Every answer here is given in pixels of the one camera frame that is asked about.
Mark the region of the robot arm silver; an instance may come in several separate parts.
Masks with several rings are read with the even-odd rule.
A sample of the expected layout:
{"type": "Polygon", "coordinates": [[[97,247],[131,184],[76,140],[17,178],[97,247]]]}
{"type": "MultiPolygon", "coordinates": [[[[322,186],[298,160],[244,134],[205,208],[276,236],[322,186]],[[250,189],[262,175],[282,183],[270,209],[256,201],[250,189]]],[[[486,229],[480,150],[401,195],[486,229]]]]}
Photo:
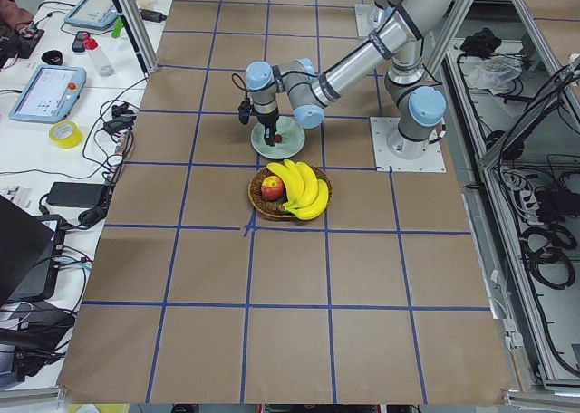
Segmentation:
{"type": "Polygon", "coordinates": [[[382,13],[367,37],[329,69],[316,72],[308,58],[272,65],[250,63],[241,90],[238,118],[256,117],[251,143],[266,158],[290,158],[305,143],[305,130],[320,126],[324,111],[383,62],[403,73],[420,72],[421,58],[409,63],[404,51],[420,42],[447,12],[451,0],[377,0],[382,13]]]}

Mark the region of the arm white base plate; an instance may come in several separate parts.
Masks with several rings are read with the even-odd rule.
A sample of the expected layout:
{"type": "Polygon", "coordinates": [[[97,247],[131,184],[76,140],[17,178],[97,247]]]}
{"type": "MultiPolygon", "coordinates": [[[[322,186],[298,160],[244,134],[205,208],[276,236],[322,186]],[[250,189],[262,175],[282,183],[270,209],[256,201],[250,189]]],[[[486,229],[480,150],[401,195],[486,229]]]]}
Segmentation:
{"type": "Polygon", "coordinates": [[[376,5],[356,4],[354,13],[358,37],[364,38],[379,27],[384,10],[376,5]]]}
{"type": "Polygon", "coordinates": [[[370,118],[375,167],[383,172],[445,173],[435,129],[427,140],[415,142],[399,132],[399,118],[370,118]]]}

